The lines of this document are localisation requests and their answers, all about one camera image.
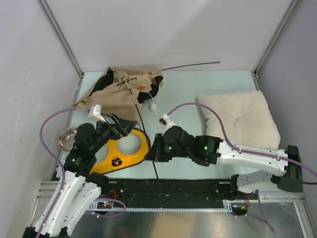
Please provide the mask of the yellow double bowl holder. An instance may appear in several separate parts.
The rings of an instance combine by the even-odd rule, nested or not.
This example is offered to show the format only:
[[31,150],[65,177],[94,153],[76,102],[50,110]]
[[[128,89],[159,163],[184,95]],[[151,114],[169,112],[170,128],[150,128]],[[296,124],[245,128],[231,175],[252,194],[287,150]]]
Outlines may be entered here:
[[149,151],[146,136],[135,128],[127,137],[109,140],[96,153],[97,161],[90,173],[108,174],[141,163]]

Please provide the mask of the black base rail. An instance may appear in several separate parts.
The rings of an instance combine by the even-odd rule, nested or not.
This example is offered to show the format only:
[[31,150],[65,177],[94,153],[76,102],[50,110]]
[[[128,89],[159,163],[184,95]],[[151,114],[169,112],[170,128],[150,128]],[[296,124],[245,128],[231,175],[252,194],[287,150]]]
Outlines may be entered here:
[[223,208],[223,200],[243,197],[231,191],[227,179],[110,179],[102,197],[111,189],[129,209]]

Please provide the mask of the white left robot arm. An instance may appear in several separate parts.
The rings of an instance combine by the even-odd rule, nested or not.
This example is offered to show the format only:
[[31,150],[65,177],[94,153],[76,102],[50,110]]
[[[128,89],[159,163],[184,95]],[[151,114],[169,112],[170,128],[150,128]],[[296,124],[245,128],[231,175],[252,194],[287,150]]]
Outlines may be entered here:
[[95,154],[110,140],[128,136],[136,121],[110,114],[111,122],[100,117],[95,125],[77,127],[74,144],[64,164],[62,175],[48,206],[40,218],[23,234],[25,238],[68,238],[77,223],[98,198],[109,194],[108,177],[92,173]]

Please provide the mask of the steel pet bowl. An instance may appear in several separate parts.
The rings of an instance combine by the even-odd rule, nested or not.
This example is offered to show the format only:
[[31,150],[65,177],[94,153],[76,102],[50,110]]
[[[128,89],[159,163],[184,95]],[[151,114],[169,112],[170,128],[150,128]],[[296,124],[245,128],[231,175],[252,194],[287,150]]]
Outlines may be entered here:
[[62,151],[70,151],[75,143],[74,137],[77,134],[76,128],[69,128],[65,130],[58,139],[59,148]]

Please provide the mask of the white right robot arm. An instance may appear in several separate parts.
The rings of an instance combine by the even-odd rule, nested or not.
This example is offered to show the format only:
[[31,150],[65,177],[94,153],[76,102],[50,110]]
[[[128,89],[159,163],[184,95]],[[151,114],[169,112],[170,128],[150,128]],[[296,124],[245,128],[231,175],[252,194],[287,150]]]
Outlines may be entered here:
[[231,177],[229,193],[236,199],[255,190],[267,189],[271,184],[282,191],[303,192],[300,154],[295,146],[285,150],[244,147],[219,137],[193,136],[174,125],[155,135],[145,160],[164,163],[176,157],[189,158],[204,167],[238,165],[257,169],[253,173]]

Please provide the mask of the left aluminium frame post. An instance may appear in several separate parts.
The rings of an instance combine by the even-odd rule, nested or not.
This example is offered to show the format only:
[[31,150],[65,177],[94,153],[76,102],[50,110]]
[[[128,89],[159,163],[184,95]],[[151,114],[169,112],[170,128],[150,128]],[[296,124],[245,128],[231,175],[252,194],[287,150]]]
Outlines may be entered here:
[[65,51],[66,56],[68,57],[71,65],[73,66],[75,72],[77,75],[82,78],[84,75],[84,72],[82,71],[78,60],[76,59],[73,50],[71,49],[59,23],[57,22],[57,19],[51,9],[51,7],[48,4],[47,0],[37,0],[37,3],[39,7],[41,8],[44,16],[46,17],[49,25],[51,26],[53,32],[55,33],[55,36],[57,40],[59,41],[62,49]]

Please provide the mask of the aluminium frame post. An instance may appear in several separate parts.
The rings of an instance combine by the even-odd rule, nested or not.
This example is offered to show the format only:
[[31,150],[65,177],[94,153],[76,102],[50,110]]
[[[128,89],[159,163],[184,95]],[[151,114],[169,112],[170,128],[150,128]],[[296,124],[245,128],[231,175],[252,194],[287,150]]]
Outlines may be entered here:
[[298,7],[302,3],[301,0],[292,0],[290,1],[285,13],[283,14],[277,28],[275,29],[273,36],[271,37],[264,53],[262,54],[255,70],[254,74],[258,75],[261,69],[263,68],[266,60],[269,58],[270,54],[274,50],[275,46],[277,45],[279,39],[281,38],[282,34],[286,30],[287,26],[289,25],[291,19],[293,18],[295,12],[297,11]]
[[53,32],[55,33],[55,36],[57,40],[59,41],[62,49],[65,51],[66,56],[68,57],[71,65],[73,66],[75,72],[77,75],[82,78],[84,75],[84,72],[82,71],[78,60],[76,59],[73,50],[71,49],[59,23],[57,22],[57,19],[51,9],[51,7],[48,4],[47,0],[37,0],[37,3],[39,7],[41,8],[44,16],[46,17],[49,25],[51,26]]

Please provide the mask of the black tent pole front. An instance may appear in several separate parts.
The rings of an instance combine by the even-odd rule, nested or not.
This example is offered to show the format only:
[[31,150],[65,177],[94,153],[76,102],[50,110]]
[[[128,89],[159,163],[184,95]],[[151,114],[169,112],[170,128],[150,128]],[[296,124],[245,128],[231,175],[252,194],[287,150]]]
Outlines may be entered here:
[[[144,134],[147,134],[147,133],[146,133],[145,126],[144,126],[144,122],[143,122],[143,119],[142,119],[142,116],[141,116],[139,107],[138,107],[138,105],[137,105],[137,102],[136,102],[136,100],[135,100],[135,98],[134,98],[132,89],[131,89],[131,87],[130,87],[129,85],[128,85],[127,87],[128,87],[128,90],[129,90],[130,94],[131,94],[132,97],[133,97],[134,104],[135,104],[135,108],[136,108],[136,110],[137,110],[138,116],[139,116],[140,121],[141,121],[142,130],[143,130]],[[148,149],[150,149],[150,148],[151,148],[151,141],[149,140],[149,138],[148,138],[147,136],[146,136],[146,143],[147,143]],[[158,172],[157,172],[156,165],[155,165],[154,161],[152,161],[152,165],[153,165],[154,172],[155,172],[155,175],[156,175],[156,179],[157,179],[157,182],[158,182],[158,187],[159,187],[159,189],[161,190],[161,189],[162,189],[162,186],[161,186],[161,182],[160,182],[160,180],[159,180]]]

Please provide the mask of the cream fluffy cushion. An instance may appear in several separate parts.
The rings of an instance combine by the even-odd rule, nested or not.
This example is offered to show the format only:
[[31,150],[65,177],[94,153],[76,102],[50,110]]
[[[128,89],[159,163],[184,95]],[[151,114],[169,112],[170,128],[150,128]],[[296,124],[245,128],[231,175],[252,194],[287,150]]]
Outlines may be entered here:
[[198,100],[218,114],[231,143],[278,149],[280,134],[261,91],[200,95]]

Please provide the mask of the right aluminium frame post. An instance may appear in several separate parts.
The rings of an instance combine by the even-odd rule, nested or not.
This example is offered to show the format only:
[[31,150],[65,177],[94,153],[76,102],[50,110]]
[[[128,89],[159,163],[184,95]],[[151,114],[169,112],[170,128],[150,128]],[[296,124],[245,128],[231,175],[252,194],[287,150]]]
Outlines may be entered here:
[[285,13],[283,14],[277,28],[275,29],[273,36],[271,37],[264,53],[262,54],[255,70],[254,74],[258,75],[261,69],[263,68],[266,60],[269,58],[270,54],[274,50],[275,46],[277,45],[279,39],[281,38],[282,34],[286,30],[287,26],[289,25],[291,19],[293,18],[295,12],[297,11],[298,7],[302,3],[301,0],[292,0],[290,1]]

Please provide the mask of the black tent pole back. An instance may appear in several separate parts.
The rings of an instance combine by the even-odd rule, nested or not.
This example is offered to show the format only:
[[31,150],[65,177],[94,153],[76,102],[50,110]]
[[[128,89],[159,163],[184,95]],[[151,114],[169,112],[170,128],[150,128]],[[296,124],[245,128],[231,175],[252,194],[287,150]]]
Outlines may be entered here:
[[184,68],[184,67],[191,67],[191,66],[201,66],[201,65],[210,65],[210,64],[219,64],[220,61],[212,61],[212,62],[203,62],[203,63],[193,63],[193,64],[185,64],[185,65],[179,65],[179,66],[173,66],[162,69],[162,71],[166,70],[172,70],[172,69],[178,69],[178,68]]

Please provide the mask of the black tent pole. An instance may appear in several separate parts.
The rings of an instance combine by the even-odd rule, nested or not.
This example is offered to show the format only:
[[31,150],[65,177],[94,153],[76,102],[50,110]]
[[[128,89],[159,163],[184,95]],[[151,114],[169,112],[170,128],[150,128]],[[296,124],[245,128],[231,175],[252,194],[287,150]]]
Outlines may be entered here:
[[179,66],[173,66],[162,69],[162,71],[166,70],[172,70],[172,69],[178,69],[178,68],[184,68],[184,67],[191,67],[191,66],[201,66],[201,65],[210,65],[210,64],[219,64],[220,61],[212,61],[212,62],[203,62],[203,63],[193,63],[193,64],[185,64],[185,65],[179,65]]
[[[132,89],[131,89],[131,87],[130,87],[129,85],[128,85],[127,87],[128,87],[128,90],[129,90],[130,94],[131,94],[132,97],[133,97],[134,104],[135,104],[135,108],[136,108],[136,110],[137,110],[138,116],[139,116],[140,121],[141,121],[142,130],[143,130],[144,134],[147,134],[147,133],[146,133],[145,126],[144,126],[144,122],[143,122],[143,119],[142,119],[142,116],[141,116],[139,107],[138,107],[138,105],[137,105],[137,102],[136,102],[136,100],[135,100],[135,98],[134,98]],[[150,148],[151,148],[151,141],[149,140],[149,138],[148,138],[147,136],[146,136],[146,143],[147,143],[148,149],[150,149]],[[161,186],[161,182],[160,182],[160,180],[159,180],[158,172],[157,172],[156,165],[155,165],[154,161],[152,161],[152,165],[153,165],[154,172],[155,172],[155,175],[156,175],[156,179],[157,179],[157,182],[158,182],[158,187],[159,187],[159,189],[161,190],[161,189],[162,189],[162,186]]]

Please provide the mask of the small circuit board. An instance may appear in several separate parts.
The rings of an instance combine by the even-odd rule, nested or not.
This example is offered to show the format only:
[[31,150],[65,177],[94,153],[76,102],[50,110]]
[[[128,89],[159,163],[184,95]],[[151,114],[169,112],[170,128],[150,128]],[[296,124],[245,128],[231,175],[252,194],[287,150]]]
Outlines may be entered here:
[[98,209],[110,209],[113,207],[113,202],[112,201],[101,201],[97,203],[97,208]]

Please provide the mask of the beige fabric pet tent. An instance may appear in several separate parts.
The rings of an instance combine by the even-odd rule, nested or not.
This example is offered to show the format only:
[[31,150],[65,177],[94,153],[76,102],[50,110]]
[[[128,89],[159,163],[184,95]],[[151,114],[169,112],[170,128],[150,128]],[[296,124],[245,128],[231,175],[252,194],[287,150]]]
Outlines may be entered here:
[[108,67],[73,107],[90,109],[94,105],[101,105],[101,114],[114,113],[141,125],[143,103],[157,95],[162,81],[163,75],[159,69]]

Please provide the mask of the white pompom toy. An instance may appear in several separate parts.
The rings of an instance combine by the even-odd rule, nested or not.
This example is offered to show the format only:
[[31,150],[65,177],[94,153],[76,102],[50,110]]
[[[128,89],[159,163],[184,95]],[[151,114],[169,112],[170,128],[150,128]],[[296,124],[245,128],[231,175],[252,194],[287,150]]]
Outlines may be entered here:
[[156,108],[157,108],[156,103],[151,103],[151,104],[149,105],[149,110],[151,110],[151,111],[156,110]]

